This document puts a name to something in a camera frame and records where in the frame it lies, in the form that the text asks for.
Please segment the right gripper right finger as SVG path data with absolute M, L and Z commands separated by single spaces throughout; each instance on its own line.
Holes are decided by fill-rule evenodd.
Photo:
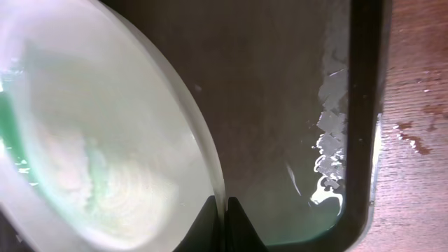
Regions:
M 268 252 L 236 197 L 227 201 L 225 247 L 227 252 Z

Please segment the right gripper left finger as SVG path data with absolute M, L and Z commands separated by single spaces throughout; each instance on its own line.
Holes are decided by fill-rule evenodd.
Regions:
M 210 196 L 174 252 L 219 252 L 220 245 L 220 219 L 215 197 Z

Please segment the white plate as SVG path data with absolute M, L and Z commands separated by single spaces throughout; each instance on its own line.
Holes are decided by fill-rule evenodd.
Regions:
M 1 2 L 1 213 L 34 251 L 174 251 L 225 189 L 181 77 L 99 1 Z

